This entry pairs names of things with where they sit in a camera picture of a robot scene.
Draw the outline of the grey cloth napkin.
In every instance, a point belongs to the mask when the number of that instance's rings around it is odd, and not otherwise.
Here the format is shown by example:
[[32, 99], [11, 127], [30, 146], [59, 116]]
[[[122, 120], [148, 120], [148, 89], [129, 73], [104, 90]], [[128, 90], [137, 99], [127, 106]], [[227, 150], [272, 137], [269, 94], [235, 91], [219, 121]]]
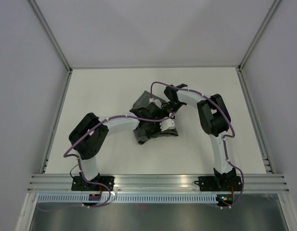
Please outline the grey cloth napkin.
[[[148, 104], [149, 104], [149, 99], [150, 98], [154, 98], [154, 99], [159, 99], [161, 101], [161, 103], [165, 103], [166, 101], [155, 96], [155, 95], [151, 95], [150, 92], [148, 91], [144, 91], [143, 94], [139, 97], [139, 99], [137, 99], [137, 101], [133, 104], [132, 106], [132, 109], [134, 108], [139, 108], [139, 107], [146, 107]], [[137, 138], [137, 128], [133, 131], [134, 132], [134, 136], [137, 140], [137, 143], [138, 144], [144, 144], [145, 142], [147, 142], [148, 140], [139, 140]], [[166, 131], [162, 131], [159, 135], [157, 135], [157, 137], [155, 138], [158, 138], [158, 137], [164, 137], [164, 136], [174, 136], [174, 137], [177, 137], [178, 136], [178, 132], [176, 130], [176, 128], [174, 129], [168, 129]]]

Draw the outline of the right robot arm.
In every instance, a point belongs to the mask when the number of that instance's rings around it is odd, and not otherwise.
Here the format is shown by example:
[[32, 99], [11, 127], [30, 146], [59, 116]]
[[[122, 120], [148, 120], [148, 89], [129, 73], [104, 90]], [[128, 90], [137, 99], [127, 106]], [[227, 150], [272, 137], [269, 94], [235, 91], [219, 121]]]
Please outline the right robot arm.
[[195, 184], [203, 192], [238, 190], [238, 177], [235, 167], [230, 164], [226, 141], [235, 134], [228, 133], [233, 131], [233, 127], [221, 95], [204, 96], [188, 89], [186, 84], [166, 85], [164, 94], [168, 101], [156, 98], [151, 92], [144, 92], [130, 110], [141, 118], [134, 130], [138, 144], [144, 144], [153, 138], [178, 136], [175, 119], [170, 116], [184, 105], [192, 106], [198, 111], [202, 130], [210, 138], [215, 160], [214, 176], [199, 178]]

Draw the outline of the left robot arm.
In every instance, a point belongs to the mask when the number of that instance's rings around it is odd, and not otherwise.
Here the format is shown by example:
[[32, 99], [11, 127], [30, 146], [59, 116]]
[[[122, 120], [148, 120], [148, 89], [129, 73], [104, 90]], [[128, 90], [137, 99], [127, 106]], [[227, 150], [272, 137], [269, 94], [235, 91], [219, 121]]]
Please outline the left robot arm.
[[138, 142], [144, 143], [162, 132], [161, 123], [167, 119], [160, 108], [130, 110], [122, 115], [101, 119], [88, 113], [70, 133], [71, 147], [64, 158], [75, 157], [79, 175], [73, 177], [72, 191], [113, 190], [114, 177], [101, 176], [96, 164], [96, 156], [105, 139], [119, 132], [134, 131]]

